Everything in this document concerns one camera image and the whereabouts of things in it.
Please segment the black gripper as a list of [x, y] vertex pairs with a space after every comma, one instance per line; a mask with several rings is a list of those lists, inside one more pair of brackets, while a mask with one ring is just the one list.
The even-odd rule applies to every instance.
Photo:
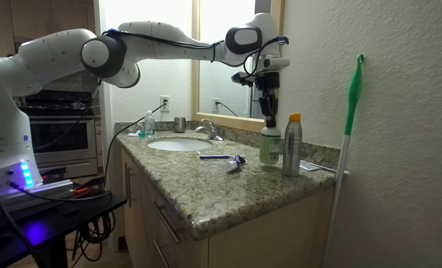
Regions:
[[265, 115], [265, 127], [277, 127], [275, 113], [278, 109], [278, 100], [275, 91], [280, 88], [280, 75], [266, 73], [254, 79], [256, 88], [260, 91], [259, 103], [260, 110]]

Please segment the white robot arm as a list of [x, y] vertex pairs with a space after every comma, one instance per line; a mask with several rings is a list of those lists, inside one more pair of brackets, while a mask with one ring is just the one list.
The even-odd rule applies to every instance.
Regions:
[[34, 95], [46, 85], [85, 73], [118, 88], [141, 79], [143, 60], [198, 60], [240, 67], [254, 61], [243, 81], [278, 70], [280, 48], [289, 42], [268, 14], [257, 14], [225, 37], [204, 43], [180, 28], [155, 21], [124, 23], [97, 36], [86, 28], [52, 33], [22, 43], [16, 54], [0, 57], [0, 182], [19, 180], [33, 188], [42, 183], [31, 146], [30, 118], [18, 97]]

